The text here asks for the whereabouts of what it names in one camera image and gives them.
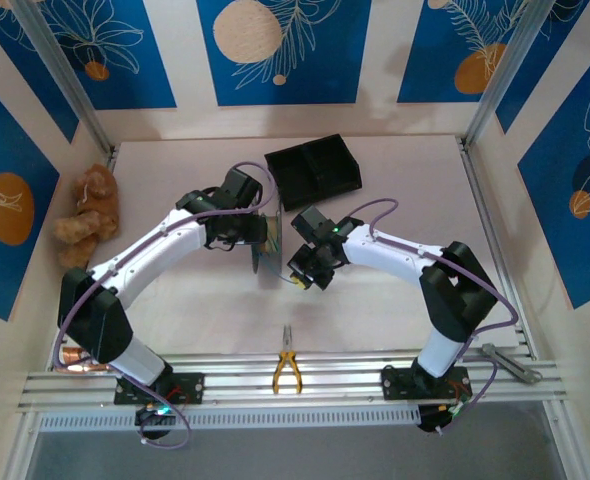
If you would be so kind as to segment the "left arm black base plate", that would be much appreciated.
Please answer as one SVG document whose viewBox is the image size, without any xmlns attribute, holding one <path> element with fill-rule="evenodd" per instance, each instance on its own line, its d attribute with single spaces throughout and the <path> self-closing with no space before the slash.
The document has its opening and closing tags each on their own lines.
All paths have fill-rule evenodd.
<svg viewBox="0 0 590 480">
<path fill-rule="evenodd" d="M 173 405 L 201 404 L 204 381 L 203 373 L 171 373 L 158 379 L 150 389 Z M 155 399 L 139 387 L 123 378 L 117 380 L 113 398 L 115 405 L 144 405 L 152 402 Z"/>
</svg>

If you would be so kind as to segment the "black two-compartment bin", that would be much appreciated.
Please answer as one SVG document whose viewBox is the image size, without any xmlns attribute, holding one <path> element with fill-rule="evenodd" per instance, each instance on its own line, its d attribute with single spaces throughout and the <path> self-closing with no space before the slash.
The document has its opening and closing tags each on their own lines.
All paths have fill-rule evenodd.
<svg viewBox="0 0 590 480">
<path fill-rule="evenodd" d="M 362 188 L 360 167 L 340 134 L 264 155 L 285 211 Z"/>
</svg>

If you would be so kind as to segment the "aluminium mounting rail beam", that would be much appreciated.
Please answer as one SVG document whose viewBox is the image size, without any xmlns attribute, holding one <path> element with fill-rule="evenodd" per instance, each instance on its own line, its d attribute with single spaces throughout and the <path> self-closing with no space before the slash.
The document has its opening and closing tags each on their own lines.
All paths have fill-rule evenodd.
<svg viewBox="0 0 590 480">
<path fill-rule="evenodd" d="M 267 354 L 169 354 L 167 362 L 177 372 L 201 372 L 205 376 L 204 407 L 312 407 L 381 405 L 381 370 L 411 364 L 412 350 L 300 353 L 297 362 L 303 379 L 302 392 L 296 392 L 295 379 L 285 372 L 280 390 L 272 389 L 272 376 L 278 356 Z M 503 368 L 494 370 L 490 360 L 478 353 L 466 356 L 462 366 L 469 373 L 475 392 L 486 402 L 565 400 L 567 389 L 556 364 L 517 357 L 542 378 L 526 384 Z M 31 372 L 20 396 L 22 412 L 64 411 L 66 409 L 110 408 L 113 405 L 116 377 L 105 374 L 64 374 Z"/>
</svg>

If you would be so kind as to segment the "brown teddy bear plush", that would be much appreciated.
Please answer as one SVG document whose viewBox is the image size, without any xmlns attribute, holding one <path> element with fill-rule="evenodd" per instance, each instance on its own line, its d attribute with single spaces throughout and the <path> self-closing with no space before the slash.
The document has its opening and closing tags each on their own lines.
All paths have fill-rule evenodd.
<svg viewBox="0 0 590 480">
<path fill-rule="evenodd" d="M 93 164 L 72 184 L 73 215 L 57 219 L 54 237 L 63 247 L 58 260 L 64 268 L 85 268 L 97 246 L 111 240 L 119 230 L 119 190 L 113 173 Z"/>
</svg>

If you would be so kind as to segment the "black controller box with LED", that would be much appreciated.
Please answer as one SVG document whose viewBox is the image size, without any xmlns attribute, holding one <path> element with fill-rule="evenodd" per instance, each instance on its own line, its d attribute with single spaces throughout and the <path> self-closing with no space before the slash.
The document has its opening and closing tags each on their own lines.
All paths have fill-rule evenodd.
<svg viewBox="0 0 590 480">
<path fill-rule="evenodd" d="M 419 428 L 427 433 L 439 433 L 450 425 L 466 407 L 465 403 L 420 405 Z"/>
<path fill-rule="evenodd" d="M 171 425 L 174 420 L 168 406 L 149 404 L 135 413 L 135 426 L 144 442 L 159 440 L 168 435 L 170 431 L 161 430 L 159 426 Z"/>
</svg>

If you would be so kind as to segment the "yellow-handled pliers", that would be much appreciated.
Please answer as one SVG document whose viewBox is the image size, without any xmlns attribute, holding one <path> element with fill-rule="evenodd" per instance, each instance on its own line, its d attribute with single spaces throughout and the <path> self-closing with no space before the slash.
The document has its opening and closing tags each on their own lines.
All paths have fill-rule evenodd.
<svg viewBox="0 0 590 480">
<path fill-rule="evenodd" d="M 279 353 L 279 360 L 272 377 L 272 390 L 274 394 L 278 394 L 280 390 L 280 378 L 286 365 L 289 365 L 296 383 L 295 389 L 297 394 L 301 394 L 303 390 L 302 375 L 297 363 L 296 352 L 293 349 L 292 328 L 290 325 L 285 325 L 282 336 L 282 349 Z"/>
</svg>

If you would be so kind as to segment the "aluminium frame post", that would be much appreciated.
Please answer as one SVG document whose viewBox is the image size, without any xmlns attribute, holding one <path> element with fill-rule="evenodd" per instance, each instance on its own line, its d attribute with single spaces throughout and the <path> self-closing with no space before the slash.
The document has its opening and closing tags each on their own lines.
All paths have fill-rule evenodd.
<svg viewBox="0 0 590 480">
<path fill-rule="evenodd" d="M 86 91 L 39 8 L 32 0 L 9 0 L 9 4 L 67 103 L 86 127 L 98 149 L 110 159 L 114 152 L 114 144 L 101 125 Z"/>
<path fill-rule="evenodd" d="M 481 97 L 477 110 L 465 134 L 460 138 L 465 153 L 471 151 L 483 134 L 555 2 L 556 0 L 530 0 L 526 5 L 525 12 Z"/>
</svg>

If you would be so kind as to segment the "dark grey cable spool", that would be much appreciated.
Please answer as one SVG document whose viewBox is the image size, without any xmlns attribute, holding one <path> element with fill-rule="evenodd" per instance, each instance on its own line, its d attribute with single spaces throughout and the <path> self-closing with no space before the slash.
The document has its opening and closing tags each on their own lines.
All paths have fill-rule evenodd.
<svg viewBox="0 0 590 480">
<path fill-rule="evenodd" d="M 282 214 L 283 206 L 278 198 L 261 216 L 266 220 L 267 237 L 261 244 L 251 246 L 251 264 L 258 287 L 271 290 L 283 281 L 282 275 Z"/>
</svg>

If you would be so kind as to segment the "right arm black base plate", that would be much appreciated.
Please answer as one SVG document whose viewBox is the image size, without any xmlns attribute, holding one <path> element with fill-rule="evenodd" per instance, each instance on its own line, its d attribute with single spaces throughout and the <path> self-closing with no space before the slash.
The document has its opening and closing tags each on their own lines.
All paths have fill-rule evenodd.
<svg viewBox="0 0 590 480">
<path fill-rule="evenodd" d="M 385 400 L 464 401 L 473 394 L 468 370 L 461 366 L 452 366 L 436 378 L 417 365 L 408 368 L 386 365 L 380 379 Z"/>
</svg>

